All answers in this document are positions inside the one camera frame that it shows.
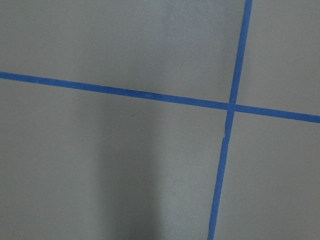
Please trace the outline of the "crossing blue tape strip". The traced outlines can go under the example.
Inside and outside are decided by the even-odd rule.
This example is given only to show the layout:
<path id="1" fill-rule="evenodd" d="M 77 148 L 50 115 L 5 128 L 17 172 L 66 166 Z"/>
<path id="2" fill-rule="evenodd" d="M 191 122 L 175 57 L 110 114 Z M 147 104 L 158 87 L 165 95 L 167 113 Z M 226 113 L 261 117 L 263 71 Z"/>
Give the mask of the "crossing blue tape strip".
<path id="1" fill-rule="evenodd" d="M 230 144 L 230 138 L 231 138 L 231 133 L 233 128 L 234 115 L 236 111 L 236 104 L 237 104 L 237 98 L 238 98 L 238 92 L 239 92 L 239 86 L 240 86 L 240 80 L 241 80 L 241 74 L 242 74 L 243 62 L 244 62 L 244 56 L 245 56 L 245 50 L 246 50 L 246 44 L 247 44 L 252 6 L 253 6 L 252 0 L 245 1 L 242 21 L 241 21 L 240 34 L 238 39 L 235 65 L 234 65 L 233 76 L 232 76 L 231 89 L 229 94 L 229 101 L 227 103 L 227 109 L 226 109 L 224 137 L 221 142 L 219 162 L 218 162 L 217 173 L 216 173 L 216 181 L 215 181 L 214 193 L 213 193 L 213 199 L 212 199 L 212 205 L 211 205 L 211 211 L 210 211 L 208 235 L 207 235 L 208 240 L 213 240 L 215 238 L 220 200 L 222 195 L 223 182 L 224 182 L 224 176 L 225 176 L 226 164 L 227 164 L 227 158 L 228 158 L 229 144 Z"/>

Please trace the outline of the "long blue tape strip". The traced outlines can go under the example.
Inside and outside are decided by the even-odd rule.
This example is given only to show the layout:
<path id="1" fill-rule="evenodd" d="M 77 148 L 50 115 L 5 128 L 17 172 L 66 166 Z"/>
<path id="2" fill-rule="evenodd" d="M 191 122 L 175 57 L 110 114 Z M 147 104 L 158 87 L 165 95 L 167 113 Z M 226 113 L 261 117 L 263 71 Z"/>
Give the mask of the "long blue tape strip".
<path id="1" fill-rule="evenodd" d="M 9 73 L 9 72 L 1 72 L 0 78 L 5 80 L 24 82 L 24 83 L 47 85 L 47 86 L 68 88 L 68 89 L 74 89 L 74 90 L 89 91 L 89 92 L 95 92 L 95 93 L 125 96 L 125 97 L 139 98 L 139 99 L 146 99 L 146 100 L 154 100 L 154 101 L 160 101 L 160 102 L 168 102 L 168 103 L 189 105 L 189 106 L 195 106 L 195 107 L 217 109 L 217 110 L 227 111 L 231 108 L 230 104 L 226 102 L 218 102 L 218 101 L 212 101 L 212 100 L 204 100 L 204 99 L 167 95 L 167 94 L 160 94 L 160 93 L 153 93 L 153 92 L 145 92 L 145 91 L 124 89 L 124 88 L 116 88 L 116 87 L 110 87 L 110 86 L 102 86 L 102 85 L 96 85 L 96 84 L 74 82 L 74 81 L 45 78 L 45 77 L 38 77 L 38 76 L 30 76 L 30 75 L 23 75 L 23 74 Z M 234 111 L 239 113 L 290 119 L 290 120 L 297 120 L 297 121 L 310 122 L 310 123 L 320 122 L 320 117 L 318 115 L 283 111 L 283 110 L 270 109 L 270 108 L 261 108 L 261 107 L 247 106 L 247 105 L 237 104 L 234 107 Z"/>

